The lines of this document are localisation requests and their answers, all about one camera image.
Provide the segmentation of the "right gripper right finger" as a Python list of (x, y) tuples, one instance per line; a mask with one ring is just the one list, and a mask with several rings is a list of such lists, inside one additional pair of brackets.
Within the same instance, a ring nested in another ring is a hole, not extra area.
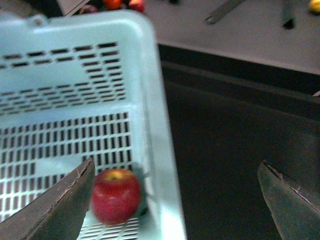
[(268, 161), (257, 176), (276, 229), (283, 240), (320, 238), (320, 192), (302, 185)]

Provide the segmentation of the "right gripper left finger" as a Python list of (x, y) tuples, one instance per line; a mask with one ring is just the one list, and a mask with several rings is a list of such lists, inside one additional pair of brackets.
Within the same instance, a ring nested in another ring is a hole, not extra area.
[(2, 240), (75, 240), (89, 209), (95, 163), (89, 158), (0, 224)]

